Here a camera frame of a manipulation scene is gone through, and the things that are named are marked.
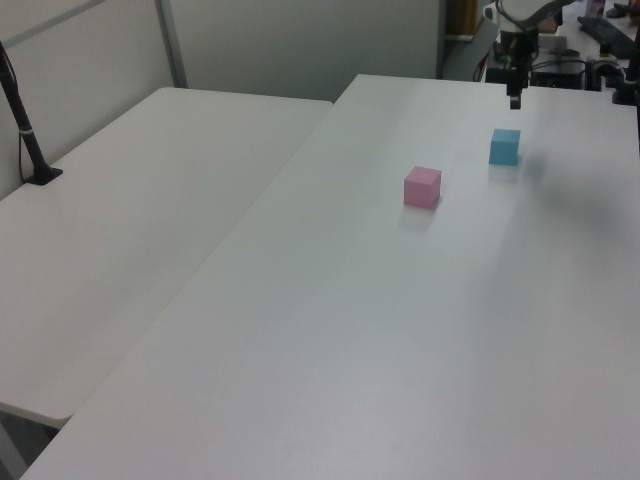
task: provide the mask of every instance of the floor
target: floor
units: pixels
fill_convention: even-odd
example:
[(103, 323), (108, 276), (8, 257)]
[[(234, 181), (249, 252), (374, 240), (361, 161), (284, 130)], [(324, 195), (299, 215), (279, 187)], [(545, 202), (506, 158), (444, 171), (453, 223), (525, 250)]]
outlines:
[(57, 431), (0, 413), (0, 480), (18, 480)]
[(473, 81), (478, 62), (489, 51), (498, 36), (497, 25), (483, 21), (471, 42), (446, 42), (443, 78), (463, 82)]

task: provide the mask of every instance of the blue cube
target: blue cube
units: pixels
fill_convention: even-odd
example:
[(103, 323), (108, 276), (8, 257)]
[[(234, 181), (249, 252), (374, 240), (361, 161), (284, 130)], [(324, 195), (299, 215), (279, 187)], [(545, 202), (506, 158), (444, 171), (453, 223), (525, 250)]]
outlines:
[(500, 130), (493, 132), (491, 139), (491, 165), (518, 165), (518, 147), (520, 146), (520, 130)]

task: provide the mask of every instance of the white table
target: white table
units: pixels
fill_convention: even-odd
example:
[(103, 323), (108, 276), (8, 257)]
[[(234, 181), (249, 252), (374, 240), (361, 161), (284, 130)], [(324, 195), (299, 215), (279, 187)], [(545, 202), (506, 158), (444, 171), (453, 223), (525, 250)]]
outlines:
[(635, 478), (635, 110), (529, 95), (358, 77), (25, 480)]
[[(608, 0), (605, 7), (605, 12), (613, 7), (614, 3), (627, 2), (622, 0), (620, 2), (613, 2)], [(599, 58), (600, 44), (594, 40), (594, 38), (586, 32), (580, 30), (580, 24), (578, 23), (578, 17), (584, 16), (586, 8), (586, 0), (584, 2), (575, 2), (563, 9), (564, 24), (558, 27), (556, 35), (562, 35), (567, 37), (568, 47), (580, 52), (580, 56), (583, 60), (587, 60), (589, 55)], [(636, 37), (638, 29), (637, 25), (633, 25), (629, 20), (629, 17), (622, 18), (607, 18), (605, 20), (611, 22), (618, 29), (627, 34), (631, 39)], [(620, 64), (624, 67), (629, 66), (629, 60), (621, 60)]]
[(330, 107), (160, 90), (0, 202), (0, 410), (62, 426)]

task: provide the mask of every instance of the cube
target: cube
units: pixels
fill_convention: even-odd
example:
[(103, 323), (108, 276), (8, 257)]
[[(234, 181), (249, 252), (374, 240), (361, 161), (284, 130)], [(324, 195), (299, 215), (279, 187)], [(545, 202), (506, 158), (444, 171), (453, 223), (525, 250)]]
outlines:
[(431, 168), (415, 167), (404, 179), (404, 203), (414, 207), (432, 209), (440, 198), (442, 172)]
[(491, 139), (491, 165), (518, 165), (518, 148), (520, 146), (520, 130), (500, 130), (493, 132)]

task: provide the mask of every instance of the white wall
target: white wall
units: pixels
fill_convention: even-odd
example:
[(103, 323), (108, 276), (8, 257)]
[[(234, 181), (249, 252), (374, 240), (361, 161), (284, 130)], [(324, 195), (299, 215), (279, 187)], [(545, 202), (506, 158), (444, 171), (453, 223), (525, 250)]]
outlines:
[(436, 77), (439, 0), (165, 0), (190, 88), (335, 101), (358, 73)]
[[(152, 0), (107, 0), (7, 53), (48, 163), (151, 92), (172, 85)], [(19, 186), (17, 135), (0, 94), (0, 198)], [(23, 164), (29, 166), (28, 156)]]

